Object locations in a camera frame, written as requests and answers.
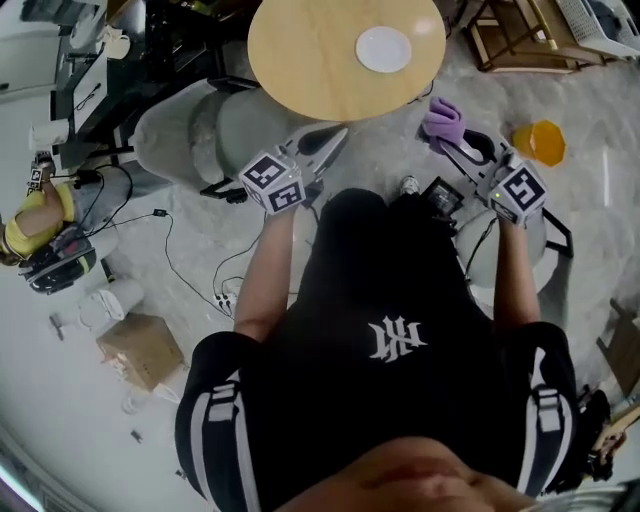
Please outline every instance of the white plate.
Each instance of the white plate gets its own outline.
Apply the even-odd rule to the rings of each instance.
[[[395,28],[373,27],[358,38],[356,54],[372,71],[397,73],[411,62],[411,42]]]

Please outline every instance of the wire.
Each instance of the wire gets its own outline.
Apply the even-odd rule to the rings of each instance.
[[[240,279],[241,281],[244,281],[244,277],[240,277],[240,276],[228,277],[227,279],[222,281],[222,285],[220,285],[220,289],[224,292],[224,284],[227,281],[233,281],[234,279]],[[289,295],[298,295],[298,292],[289,292]]]
[[[91,210],[93,210],[93,207],[98,202],[98,199],[100,198],[100,196],[102,195],[102,191],[104,190],[104,176],[102,175],[101,172],[98,172],[97,170],[96,170],[96,173],[98,174],[98,176],[100,176],[100,190],[98,190],[98,193],[96,194],[96,198],[93,200],[93,203],[91,203],[91,206],[87,208],[87,211],[85,212],[84,217],[82,217],[82,220],[79,222],[79,225],[82,229],[84,229],[84,226],[83,226],[84,221],[86,221],[87,217],[89,217]]]
[[[469,258],[469,263],[467,263],[467,269],[466,269],[466,271],[464,273],[464,278],[465,278],[466,281],[470,281],[470,279],[469,279],[469,269],[471,269],[471,264],[473,263],[473,260],[476,257],[476,253],[478,252],[478,249],[480,249],[480,246],[489,237],[489,235],[491,234],[491,230],[493,229],[493,226],[495,225],[495,223],[497,221],[498,221],[498,217],[494,217],[493,219],[491,219],[491,222],[489,222],[489,225],[487,226],[487,229],[484,230],[484,233],[482,233],[482,235],[480,236],[480,239],[478,240],[478,243],[476,244],[475,248],[473,249],[473,252],[471,253],[471,258]]]
[[[89,102],[89,100],[96,95],[96,91],[98,89],[100,89],[100,87],[102,87],[102,84],[100,82],[98,82],[96,84],[96,86],[91,90],[91,92],[89,94],[87,94],[87,97],[76,105],[75,110],[77,112],[80,112],[86,106],[86,104]]]
[[[124,167],[121,167],[121,166],[116,165],[116,164],[105,164],[105,165],[100,165],[100,166],[96,167],[96,168],[94,169],[94,171],[98,172],[98,170],[99,170],[99,169],[104,169],[105,167],[113,167],[113,168],[115,168],[115,169],[119,169],[119,170],[121,170],[121,171],[125,174],[125,176],[129,179],[129,192],[127,193],[127,197],[125,198],[124,203],[122,203],[122,204],[120,205],[120,207],[119,207],[115,212],[113,212],[113,214],[111,215],[111,217],[109,217],[109,219],[104,223],[104,225],[103,225],[100,229],[98,229],[97,231],[92,231],[91,233],[89,233],[89,234],[87,235],[87,238],[92,237],[92,236],[95,236],[95,235],[97,235],[98,233],[100,233],[102,230],[106,229],[106,228],[107,228],[107,226],[109,225],[109,223],[110,223],[110,222],[113,220],[113,218],[118,214],[118,212],[119,212],[120,210],[122,210],[125,206],[127,206],[127,203],[129,203],[129,201],[131,200],[131,196],[133,195],[133,179],[131,178],[131,174],[129,174],[129,171],[127,171]]]
[[[433,88],[434,87],[435,87],[435,80],[431,80],[431,87],[429,87],[429,90],[427,92],[425,92],[424,94],[421,94],[420,96],[417,96],[414,99],[412,99],[409,103],[407,103],[407,105],[411,105],[412,103],[415,103],[416,101],[422,101],[426,97],[430,96],[431,93],[433,92]]]
[[[223,314],[224,316],[226,316],[227,318],[232,318],[231,315],[229,315],[227,312],[219,309],[218,307],[216,307],[216,305],[211,302],[209,299],[207,299],[204,295],[202,295],[198,290],[196,290],[191,283],[189,283],[189,281],[187,281],[184,277],[182,277],[178,271],[173,267],[173,263],[171,262],[171,258],[169,257],[169,237],[171,236],[171,232],[173,231],[173,216],[170,213],[167,213],[167,217],[169,217],[169,219],[171,219],[171,224],[169,226],[169,232],[167,233],[167,237],[164,240],[164,254],[167,257],[167,261],[169,262],[169,267],[171,268],[171,270],[173,271],[173,273],[178,276],[178,278],[184,283],[186,284],[189,288],[191,288],[191,290],[193,290],[193,292],[198,295],[203,301],[205,301],[207,304],[209,304],[213,309],[215,309],[218,313]]]
[[[116,222],[115,224],[111,224],[111,226],[107,226],[104,229],[111,229],[111,228],[115,228],[116,226],[122,226],[123,224],[129,224],[129,222],[133,222],[134,220],[144,219],[145,217],[157,217],[157,215],[154,215],[153,213],[149,213],[147,215],[141,215],[140,217],[136,217],[135,219],[129,219],[129,220],[125,220],[125,221],[122,221],[122,222]]]
[[[237,258],[239,256],[247,254],[251,249],[253,249],[253,247],[258,243],[258,240],[260,240],[260,236],[262,235],[262,229],[264,228],[264,224],[265,224],[266,220],[267,220],[267,213],[265,212],[264,218],[262,219],[262,228],[260,229],[260,233],[258,233],[258,236],[256,237],[256,239],[251,243],[251,245],[246,250],[244,250],[242,252],[239,252],[237,254],[234,254],[233,256],[229,256],[228,258],[226,258],[226,259],[224,259],[224,260],[222,260],[220,262],[220,264],[218,265],[218,268],[216,268],[216,271],[215,271],[215,273],[213,275],[212,286],[213,286],[214,295],[217,295],[217,292],[216,292],[216,279],[218,278],[218,272],[220,271],[220,268],[222,267],[222,265],[224,265],[227,261],[231,261],[234,258]]]

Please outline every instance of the cardboard box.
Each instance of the cardboard box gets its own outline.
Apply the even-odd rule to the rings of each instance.
[[[184,359],[166,322],[157,316],[129,313],[98,339],[98,346],[127,382],[147,391]]]

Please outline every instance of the shoe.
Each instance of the shoe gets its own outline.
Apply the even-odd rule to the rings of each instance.
[[[400,193],[401,194],[419,194],[420,193],[420,183],[413,176],[407,176],[402,180],[402,184],[400,185]]]

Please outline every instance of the purple cloth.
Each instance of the purple cloth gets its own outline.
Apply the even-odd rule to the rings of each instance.
[[[429,145],[432,151],[444,154],[438,138],[444,139],[456,146],[462,143],[466,123],[458,108],[444,98],[431,99],[429,112],[424,116],[422,129],[429,137]]]

